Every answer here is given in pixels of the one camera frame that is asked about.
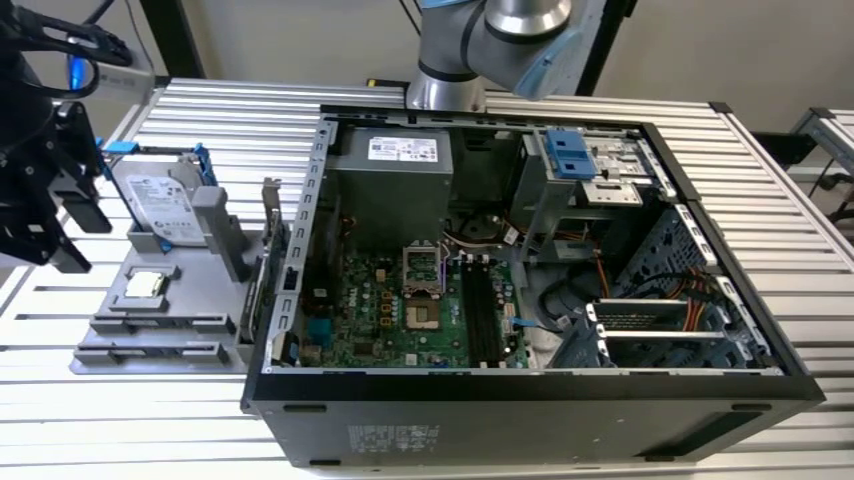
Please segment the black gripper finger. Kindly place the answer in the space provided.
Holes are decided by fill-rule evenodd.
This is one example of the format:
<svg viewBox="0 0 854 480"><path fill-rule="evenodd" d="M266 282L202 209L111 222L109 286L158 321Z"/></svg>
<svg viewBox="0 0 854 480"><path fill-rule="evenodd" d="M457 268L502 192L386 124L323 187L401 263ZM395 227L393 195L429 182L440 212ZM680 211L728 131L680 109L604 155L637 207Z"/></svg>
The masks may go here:
<svg viewBox="0 0 854 480"><path fill-rule="evenodd" d="M54 111L57 154L62 175L51 187L63 206L86 233L110 233L113 225L99 207L95 180L105 170L86 107L62 102Z"/></svg>
<svg viewBox="0 0 854 480"><path fill-rule="evenodd" d="M2 264L51 265L67 274L89 273L93 265L69 239L58 208L2 202Z"/></svg>

